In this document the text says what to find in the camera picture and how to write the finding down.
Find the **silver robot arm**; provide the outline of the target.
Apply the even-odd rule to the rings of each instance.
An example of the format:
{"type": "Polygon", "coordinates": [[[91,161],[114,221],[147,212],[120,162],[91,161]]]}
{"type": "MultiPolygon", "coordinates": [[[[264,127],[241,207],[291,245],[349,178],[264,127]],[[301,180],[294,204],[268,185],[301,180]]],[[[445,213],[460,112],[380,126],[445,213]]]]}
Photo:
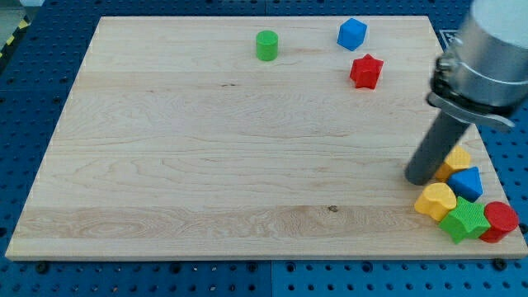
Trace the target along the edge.
{"type": "Polygon", "coordinates": [[[463,133],[468,125],[508,131],[527,99],[527,0],[474,0],[436,60],[432,128],[463,133]]]}

